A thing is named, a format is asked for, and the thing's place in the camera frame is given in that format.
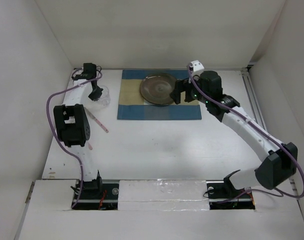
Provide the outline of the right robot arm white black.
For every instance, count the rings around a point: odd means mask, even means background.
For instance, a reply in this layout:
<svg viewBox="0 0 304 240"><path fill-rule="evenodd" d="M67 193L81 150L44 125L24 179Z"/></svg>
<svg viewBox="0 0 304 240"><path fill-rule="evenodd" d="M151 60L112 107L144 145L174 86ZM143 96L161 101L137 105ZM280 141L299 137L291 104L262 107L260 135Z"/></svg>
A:
<svg viewBox="0 0 304 240"><path fill-rule="evenodd" d="M222 79L215 71L189 72L186 79L177 80L170 98L180 104L181 93L185 102L199 101L219 122L232 129L256 153L261 161L257 167L241 169L224 177L224 194L234 197L246 188L262 186L279 191L278 186L298 170L298 148L272 137L252 120L240 103L224 94Z"/></svg>

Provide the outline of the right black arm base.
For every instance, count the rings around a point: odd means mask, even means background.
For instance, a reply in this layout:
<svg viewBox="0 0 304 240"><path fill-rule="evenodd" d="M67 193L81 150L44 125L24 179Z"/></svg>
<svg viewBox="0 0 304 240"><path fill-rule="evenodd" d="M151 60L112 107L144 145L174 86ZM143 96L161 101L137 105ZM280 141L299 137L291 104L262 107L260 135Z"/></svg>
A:
<svg viewBox="0 0 304 240"><path fill-rule="evenodd" d="M251 192L236 190L223 181L206 181L203 197L209 202L210 210L255 210Z"/></svg>

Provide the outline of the blue beige cloth placemat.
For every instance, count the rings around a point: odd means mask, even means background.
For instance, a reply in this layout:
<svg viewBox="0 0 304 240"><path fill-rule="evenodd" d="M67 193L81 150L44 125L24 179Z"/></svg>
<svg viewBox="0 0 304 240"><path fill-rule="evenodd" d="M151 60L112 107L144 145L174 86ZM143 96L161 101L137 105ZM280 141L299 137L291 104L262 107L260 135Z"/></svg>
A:
<svg viewBox="0 0 304 240"><path fill-rule="evenodd" d="M140 84L149 74L166 73L182 80L188 77L182 69L125 69L122 71L121 87L118 101L118 120L135 121L187 121L201 120L201 107L196 102L184 102L181 93L179 105L154 105L148 103L140 94Z"/></svg>

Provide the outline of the pink handled knife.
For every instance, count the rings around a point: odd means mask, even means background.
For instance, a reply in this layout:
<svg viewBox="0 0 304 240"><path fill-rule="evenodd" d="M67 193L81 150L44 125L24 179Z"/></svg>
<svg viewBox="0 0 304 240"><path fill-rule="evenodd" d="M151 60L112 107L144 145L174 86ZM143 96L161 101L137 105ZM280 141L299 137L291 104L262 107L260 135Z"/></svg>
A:
<svg viewBox="0 0 304 240"><path fill-rule="evenodd" d="M94 120L106 133L109 133L109 130L91 113L88 112L88 115L92 120Z"/></svg>

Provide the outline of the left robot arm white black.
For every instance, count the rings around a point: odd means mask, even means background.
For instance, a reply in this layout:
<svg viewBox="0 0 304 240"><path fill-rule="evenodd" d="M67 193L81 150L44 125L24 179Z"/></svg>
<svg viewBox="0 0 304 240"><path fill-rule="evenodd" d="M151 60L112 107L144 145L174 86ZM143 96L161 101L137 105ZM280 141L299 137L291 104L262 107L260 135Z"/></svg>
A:
<svg viewBox="0 0 304 240"><path fill-rule="evenodd" d="M55 125L51 125L54 138L68 155L77 159L80 165L79 183L72 187L75 194L82 192L92 198L103 194L102 178L94 168L86 142L90 139L90 124L85 111L87 101L96 103L101 98L103 88L97 85L101 71L93 63L84 63L80 74L72 75L73 87L51 95L54 97L70 93L65 103L53 109Z"/></svg>

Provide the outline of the dark olive round plate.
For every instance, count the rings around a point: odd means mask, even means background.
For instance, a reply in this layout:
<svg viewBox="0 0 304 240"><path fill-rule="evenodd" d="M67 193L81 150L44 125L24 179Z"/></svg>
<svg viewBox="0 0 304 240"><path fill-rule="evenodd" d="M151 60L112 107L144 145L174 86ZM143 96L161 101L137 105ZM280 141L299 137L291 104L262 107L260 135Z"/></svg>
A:
<svg viewBox="0 0 304 240"><path fill-rule="evenodd" d="M175 88L177 79L168 73L150 73L140 84L141 96L154 105L170 105L174 101L170 93Z"/></svg>

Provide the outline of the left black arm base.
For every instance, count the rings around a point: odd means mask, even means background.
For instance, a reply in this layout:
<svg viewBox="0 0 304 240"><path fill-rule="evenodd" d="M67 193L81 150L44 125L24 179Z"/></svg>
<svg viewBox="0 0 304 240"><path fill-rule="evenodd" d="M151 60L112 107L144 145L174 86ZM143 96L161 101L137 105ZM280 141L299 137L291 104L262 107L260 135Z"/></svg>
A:
<svg viewBox="0 0 304 240"><path fill-rule="evenodd" d="M117 210L119 196L118 180L85 181L79 194L80 183L71 186L74 195L71 203L73 210Z"/></svg>

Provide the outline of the clear plastic cup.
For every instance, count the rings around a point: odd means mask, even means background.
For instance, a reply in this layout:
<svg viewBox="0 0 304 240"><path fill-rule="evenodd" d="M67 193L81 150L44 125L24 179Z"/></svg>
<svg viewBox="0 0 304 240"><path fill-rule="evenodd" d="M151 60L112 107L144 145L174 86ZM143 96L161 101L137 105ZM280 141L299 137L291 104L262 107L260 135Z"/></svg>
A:
<svg viewBox="0 0 304 240"><path fill-rule="evenodd" d="M101 85L100 88L102 89L101 96L92 103L92 106L96 109L106 108L110 104L110 95L108 87Z"/></svg>

